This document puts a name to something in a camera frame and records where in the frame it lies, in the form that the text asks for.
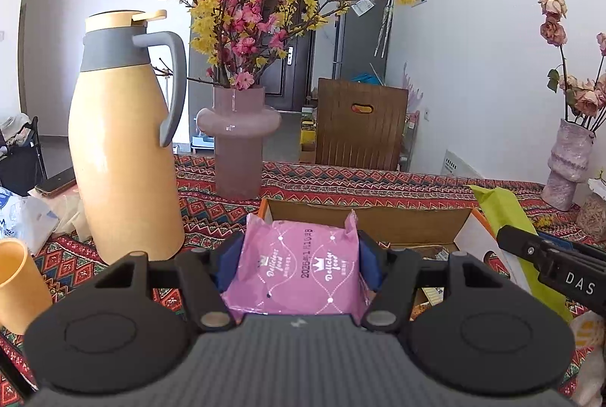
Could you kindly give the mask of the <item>grey refrigerator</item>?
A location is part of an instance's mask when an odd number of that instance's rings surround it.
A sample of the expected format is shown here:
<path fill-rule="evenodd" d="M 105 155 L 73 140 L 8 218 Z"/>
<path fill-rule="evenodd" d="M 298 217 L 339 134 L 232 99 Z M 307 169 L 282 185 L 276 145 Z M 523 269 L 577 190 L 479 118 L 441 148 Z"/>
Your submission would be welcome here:
<path fill-rule="evenodd" d="M 333 58 L 333 80 L 383 85 L 386 71 L 386 30 L 389 0 L 355 0 L 338 17 Z"/>

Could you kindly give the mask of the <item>pink snack packet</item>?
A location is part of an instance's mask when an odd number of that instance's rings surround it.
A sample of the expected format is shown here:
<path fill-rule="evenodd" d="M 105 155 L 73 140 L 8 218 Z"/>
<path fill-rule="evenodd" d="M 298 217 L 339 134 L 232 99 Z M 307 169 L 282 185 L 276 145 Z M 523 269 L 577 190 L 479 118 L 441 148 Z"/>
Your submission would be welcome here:
<path fill-rule="evenodd" d="M 349 315 L 367 308 L 358 218 L 344 226 L 247 219 L 235 277 L 222 297 L 236 314 Z"/>

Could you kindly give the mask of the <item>lime green snack packet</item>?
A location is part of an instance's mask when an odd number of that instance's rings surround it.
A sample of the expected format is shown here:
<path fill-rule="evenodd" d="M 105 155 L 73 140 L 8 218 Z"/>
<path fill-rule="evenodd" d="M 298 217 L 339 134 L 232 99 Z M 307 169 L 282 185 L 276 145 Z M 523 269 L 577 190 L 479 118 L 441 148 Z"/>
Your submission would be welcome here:
<path fill-rule="evenodd" d="M 534 263 L 540 261 L 541 240 L 515 194 L 501 187 L 469 188 L 494 233 L 514 282 L 569 324 L 573 317 L 565 296 L 539 281 Z"/>

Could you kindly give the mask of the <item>dried pink roses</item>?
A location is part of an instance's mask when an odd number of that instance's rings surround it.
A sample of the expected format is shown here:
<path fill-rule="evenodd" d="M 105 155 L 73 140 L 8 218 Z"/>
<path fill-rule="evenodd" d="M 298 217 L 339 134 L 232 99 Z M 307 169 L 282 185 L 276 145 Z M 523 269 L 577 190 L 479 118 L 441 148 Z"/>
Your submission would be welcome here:
<path fill-rule="evenodd" d="M 539 34 L 557 51 L 558 62 L 547 71 L 547 88 L 564 97 L 564 120 L 596 134 L 605 125 L 605 30 L 594 37 L 589 64 L 570 47 L 566 0 L 538 0 Z"/>

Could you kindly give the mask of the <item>red cardboard pumpkin box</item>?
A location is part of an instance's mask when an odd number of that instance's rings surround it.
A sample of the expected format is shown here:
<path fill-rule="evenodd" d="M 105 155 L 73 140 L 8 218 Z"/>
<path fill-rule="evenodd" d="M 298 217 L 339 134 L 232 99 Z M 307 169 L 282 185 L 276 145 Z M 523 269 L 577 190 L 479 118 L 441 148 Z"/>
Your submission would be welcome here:
<path fill-rule="evenodd" d="M 513 283 L 530 290 L 519 258 L 498 247 L 495 233 L 478 209 L 348 207 L 264 199 L 258 215 L 267 222 L 290 220 L 341 227 L 350 212 L 358 216 L 360 230 L 391 249 L 443 247 L 465 251 L 483 262 L 493 255 Z"/>

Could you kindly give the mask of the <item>white plastic bag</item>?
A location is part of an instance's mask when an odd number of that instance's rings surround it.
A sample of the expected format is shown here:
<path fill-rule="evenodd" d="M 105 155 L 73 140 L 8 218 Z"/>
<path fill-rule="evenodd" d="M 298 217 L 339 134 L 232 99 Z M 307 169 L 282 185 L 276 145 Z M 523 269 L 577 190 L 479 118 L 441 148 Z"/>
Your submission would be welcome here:
<path fill-rule="evenodd" d="M 0 187 L 0 233 L 2 239 L 13 238 L 37 254 L 59 224 L 59 218 L 45 201 L 22 197 Z"/>

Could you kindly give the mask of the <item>clear jar of seeds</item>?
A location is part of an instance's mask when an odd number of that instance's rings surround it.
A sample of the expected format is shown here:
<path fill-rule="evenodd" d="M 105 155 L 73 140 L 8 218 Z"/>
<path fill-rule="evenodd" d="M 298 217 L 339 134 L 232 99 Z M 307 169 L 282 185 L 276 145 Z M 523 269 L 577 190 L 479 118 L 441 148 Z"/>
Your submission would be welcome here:
<path fill-rule="evenodd" d="M 580 208 L 576 224 L 596 241 L 605 240 L 606 232 L 606 193 L 602 178 L 587 180 L 590 194 Z"/>

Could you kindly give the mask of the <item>dark brown entrance door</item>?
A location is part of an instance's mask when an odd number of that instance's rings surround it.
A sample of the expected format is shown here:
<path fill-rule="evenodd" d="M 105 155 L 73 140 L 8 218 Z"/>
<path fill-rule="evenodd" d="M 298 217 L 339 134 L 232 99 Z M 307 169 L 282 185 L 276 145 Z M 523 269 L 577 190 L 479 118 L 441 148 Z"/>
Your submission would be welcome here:
<path fill-rule="evenodd" d="M 284 50 L 287 57 L 277 59 L 264 71 L 260 85 L 265 103 L 275 110 L 300 113 L 311 91 L 315 31 L 291 38 Z"/>

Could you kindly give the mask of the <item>textured mauve ceramic vase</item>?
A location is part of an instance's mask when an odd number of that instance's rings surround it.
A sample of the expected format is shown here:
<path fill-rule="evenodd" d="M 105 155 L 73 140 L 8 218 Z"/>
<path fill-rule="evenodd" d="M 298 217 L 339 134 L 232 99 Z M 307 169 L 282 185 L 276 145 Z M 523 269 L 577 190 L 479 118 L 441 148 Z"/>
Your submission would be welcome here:
<path fill-rule="evenodd" d="M 541 193 L 550 206 L 568 211 L 577 185 L 587 180 L 595 134 L 575 123 L 561 120 L 547 166 L 550 174 Z"/>

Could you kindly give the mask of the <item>yellow ceramic mug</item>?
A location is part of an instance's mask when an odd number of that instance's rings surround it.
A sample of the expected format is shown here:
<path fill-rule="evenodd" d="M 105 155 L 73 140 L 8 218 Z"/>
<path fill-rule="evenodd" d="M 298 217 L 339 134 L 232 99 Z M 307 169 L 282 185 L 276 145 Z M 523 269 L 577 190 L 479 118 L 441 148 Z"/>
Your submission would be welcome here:
<path fill-rule="evenodd" d="M 4 239 L 0 251 L 1 325 L 11 333 L 24 335 L 52 306 L 52 296 L 24 243 Z"/>

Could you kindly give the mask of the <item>wooden slatted chair back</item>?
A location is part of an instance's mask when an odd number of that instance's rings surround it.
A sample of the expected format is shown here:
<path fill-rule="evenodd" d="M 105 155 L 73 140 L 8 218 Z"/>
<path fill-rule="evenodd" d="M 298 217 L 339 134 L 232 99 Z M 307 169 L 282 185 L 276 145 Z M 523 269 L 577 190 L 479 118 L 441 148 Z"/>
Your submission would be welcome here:
<path fill-rule="evenodd" d="M 316 164 L 397 169 L 407 90 L 322 78 L 317 99 Z"/>

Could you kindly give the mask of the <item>pink glass vase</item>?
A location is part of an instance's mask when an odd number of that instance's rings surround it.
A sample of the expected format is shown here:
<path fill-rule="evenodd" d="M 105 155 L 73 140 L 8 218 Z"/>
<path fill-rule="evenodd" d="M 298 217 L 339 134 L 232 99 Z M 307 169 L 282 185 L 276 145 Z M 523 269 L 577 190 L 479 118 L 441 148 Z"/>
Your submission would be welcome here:
<path fill-rule="evenodd" d="M 199 130 L 215 139 L 216 193 L 226 200 L 258 197 L 263 142 L 281 123 L 280 113 L 265 104 L 265 89 L 214 89 L 214 105 L 196 116 Z"/>

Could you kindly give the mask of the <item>patterned red tablecloth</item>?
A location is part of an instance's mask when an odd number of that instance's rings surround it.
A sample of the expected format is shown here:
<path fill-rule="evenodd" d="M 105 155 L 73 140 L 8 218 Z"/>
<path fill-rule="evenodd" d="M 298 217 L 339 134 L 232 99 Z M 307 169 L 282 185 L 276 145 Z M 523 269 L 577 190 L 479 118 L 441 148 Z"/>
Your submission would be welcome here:
<path fill-rule="evenodd" d="M 267 163 L 248 201 L 216 193 L 215 163 L 176 158 L 183 248 L 131 252 L 108 265 L 91 236 L 54 236 L 34 261 L 52 293 L 24 335 L 1 334 L 3 397 L 34 406 L 600 406 L 605 319 L 566 298 L 572 321 L 513 283 L 503 264 L 461 250 L 422 256 L 401 331 L 349 315 L 246 315 L 196 331 L 175 258 L 247 229 L 264 199 L 348 207 L 478 209 L 471 185 L 515 194 L 539 233 L 588 245 L 541 186 L 328 166 Z"/>

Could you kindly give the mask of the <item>black folding chair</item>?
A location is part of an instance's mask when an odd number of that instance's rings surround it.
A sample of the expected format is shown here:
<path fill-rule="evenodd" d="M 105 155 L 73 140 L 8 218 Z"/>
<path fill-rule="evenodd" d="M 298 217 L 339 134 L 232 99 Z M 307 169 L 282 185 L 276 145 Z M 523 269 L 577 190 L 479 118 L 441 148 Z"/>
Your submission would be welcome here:
<path fill-rule="evenodd" d="M 38 133 L 38 117 L 23 125 L 19 133 L 27 130 L 23 144 L 9 145 L 1 155 L 1 186 L 26 197 L 29 191 L 47 179 Z"/>

